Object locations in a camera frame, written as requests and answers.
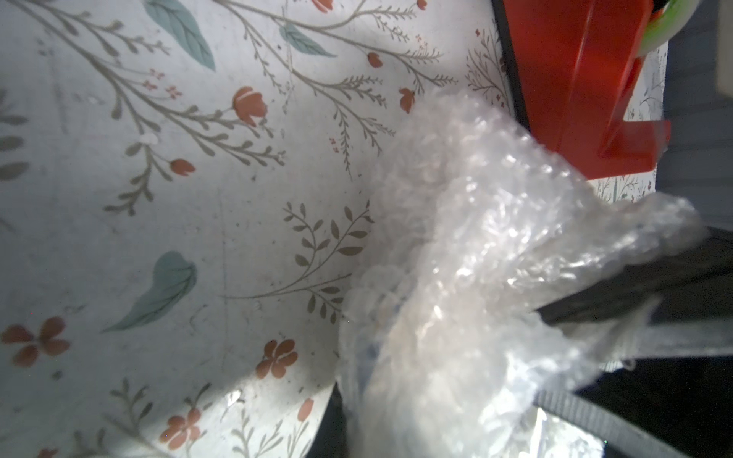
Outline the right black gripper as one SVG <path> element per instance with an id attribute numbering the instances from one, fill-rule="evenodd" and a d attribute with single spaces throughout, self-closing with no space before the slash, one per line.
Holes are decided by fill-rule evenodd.
<path id="1" fill-rule="evenodd" d="M 676 256 L 632 265 L 538 309 L 546 324 L 620 318 L 662 302 L 650 326 L 620 351 L 634 363 L 575 392 L 546 391 L 536 405 L 601 441 L 605 457 L 732 454 L 732 233 Z M 710 320 L 681 324 L 683 321 Z"/>

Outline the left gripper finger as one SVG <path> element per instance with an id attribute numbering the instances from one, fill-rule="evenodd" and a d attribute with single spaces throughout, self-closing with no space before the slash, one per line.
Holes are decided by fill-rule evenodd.
<path id="1" fill-rule="evenodd" d="M 343 398 L 336 385 L 331 393 L 325 415 L 306 458 L 346 458 L 347 419 Z"/>

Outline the clear bubble wrap sheet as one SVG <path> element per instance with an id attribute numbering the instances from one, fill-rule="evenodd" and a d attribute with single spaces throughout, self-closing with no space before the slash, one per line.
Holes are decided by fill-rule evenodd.
<path id="1" fill-rule="evenodd" d="M 701 242 L 684 198 L 608 203 L 504 111 L 435 92 L 378 160 L 343 305 L 339 389 L 353 457 L 599 457 L 534 406 L 601 372 L 653 303 L 597 326 L 539 310 Z"/>

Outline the red tape dispenser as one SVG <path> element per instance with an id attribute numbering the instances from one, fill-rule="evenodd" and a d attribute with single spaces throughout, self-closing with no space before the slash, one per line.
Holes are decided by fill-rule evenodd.
<path id="1" fill-rule="evenodd" d="M 624 118 L 645 57 L 681 31 L 697 1 L 519 0 L 492 4 L 515 116 L 586 179 L 653 171 L 667 120 Z"/>

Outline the floral table mat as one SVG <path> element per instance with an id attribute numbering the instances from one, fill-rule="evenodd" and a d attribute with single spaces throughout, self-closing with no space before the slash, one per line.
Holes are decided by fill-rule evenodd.
<path id="1" fill-rule="evenodd" d="M 3 2 L 2 455 L 305 457 L 443 87 L 510 107 L 490 2 Z"/>

